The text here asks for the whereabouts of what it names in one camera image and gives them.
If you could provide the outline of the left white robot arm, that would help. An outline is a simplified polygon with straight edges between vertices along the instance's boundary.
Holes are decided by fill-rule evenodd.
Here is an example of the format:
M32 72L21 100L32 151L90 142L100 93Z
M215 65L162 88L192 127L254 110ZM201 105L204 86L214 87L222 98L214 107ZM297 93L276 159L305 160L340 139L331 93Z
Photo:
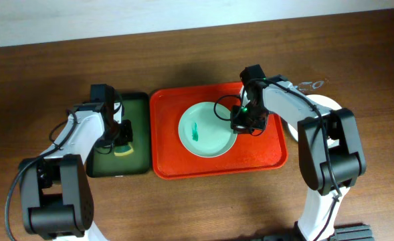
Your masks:
M44 240L105 240L94 222L94 200L84 165L94 148L132 142L132 125L121 104L76 105L61 123L63 130L40 155L19 164L5 203L5 229L14 239L9 208L20 190L25 231Z

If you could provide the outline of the white plate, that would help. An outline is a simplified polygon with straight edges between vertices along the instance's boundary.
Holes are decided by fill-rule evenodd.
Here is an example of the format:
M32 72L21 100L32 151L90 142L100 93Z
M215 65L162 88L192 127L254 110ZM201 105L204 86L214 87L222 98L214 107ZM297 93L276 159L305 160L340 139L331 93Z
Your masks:
M323 95L319 95L319 94L309 94L307 95L307 97L309 99L311 99L312 101L314 101L315 103L328 107L330 109L333 110L339 110L342 108L342 106L340 104L338 104L335 100L327 97L327 96L323 96ZM298 141L298 131L290 124L288 124L288 131L291 134L292 138L295 141ZM328 138L327 140L328 143L328 147L336 147L339 145L339 140L333 140L331 138Z

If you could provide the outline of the yellow green sponge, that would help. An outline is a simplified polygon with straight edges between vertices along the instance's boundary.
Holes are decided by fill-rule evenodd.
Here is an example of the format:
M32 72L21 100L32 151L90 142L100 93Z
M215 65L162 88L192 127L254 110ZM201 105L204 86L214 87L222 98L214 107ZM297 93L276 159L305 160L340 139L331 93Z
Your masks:
M115 148L114 148L114 155L116 157L127 156L133 152L134 152L134 149L131 144L115 146Z

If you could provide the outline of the mint green plate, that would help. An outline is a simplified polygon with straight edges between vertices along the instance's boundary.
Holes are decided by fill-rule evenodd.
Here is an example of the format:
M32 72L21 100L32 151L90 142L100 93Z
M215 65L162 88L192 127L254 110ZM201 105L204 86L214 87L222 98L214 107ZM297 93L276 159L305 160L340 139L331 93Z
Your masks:
M178 124L179 139L190 153L203 158L219 157L235 144L235 134L227 118L230 110L214 102L189 107Z

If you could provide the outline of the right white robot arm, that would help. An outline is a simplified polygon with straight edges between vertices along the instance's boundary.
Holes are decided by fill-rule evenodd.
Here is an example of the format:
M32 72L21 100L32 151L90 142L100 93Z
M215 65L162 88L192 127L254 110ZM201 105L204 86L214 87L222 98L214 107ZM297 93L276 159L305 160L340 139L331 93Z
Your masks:
M367 169L353 112L319 105L281 75L243 77L240 104L233 107L231 127L253 133L272 112L298 132L299 167L308 186L304 211L289 240L372 240L370 226L334 227L340 205Z

